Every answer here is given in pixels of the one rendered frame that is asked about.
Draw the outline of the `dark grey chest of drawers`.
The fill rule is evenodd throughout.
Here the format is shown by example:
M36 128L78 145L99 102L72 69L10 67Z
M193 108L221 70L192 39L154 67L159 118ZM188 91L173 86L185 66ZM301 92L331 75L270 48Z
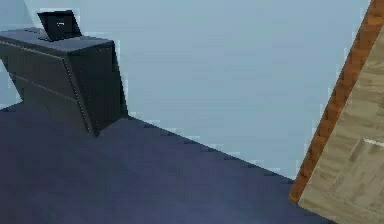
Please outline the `dark grey chest of drawers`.
M128 116L112 40L50 42L39 28L2 31L0 61L24 104L72 127L97 136Z

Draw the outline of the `black laptop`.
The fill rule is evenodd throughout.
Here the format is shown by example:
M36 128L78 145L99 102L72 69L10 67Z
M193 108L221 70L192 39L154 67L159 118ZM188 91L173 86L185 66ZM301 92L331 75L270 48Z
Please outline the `black laptop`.
M82 35L72 10L39 12L48 41L58 41Z

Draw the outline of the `beige wooden room door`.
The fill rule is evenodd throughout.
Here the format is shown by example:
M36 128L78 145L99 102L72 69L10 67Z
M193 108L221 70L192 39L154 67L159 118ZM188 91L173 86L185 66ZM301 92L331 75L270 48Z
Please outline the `beige wooden room door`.
M337 224L384 224L384 0L370 0L289 199Z

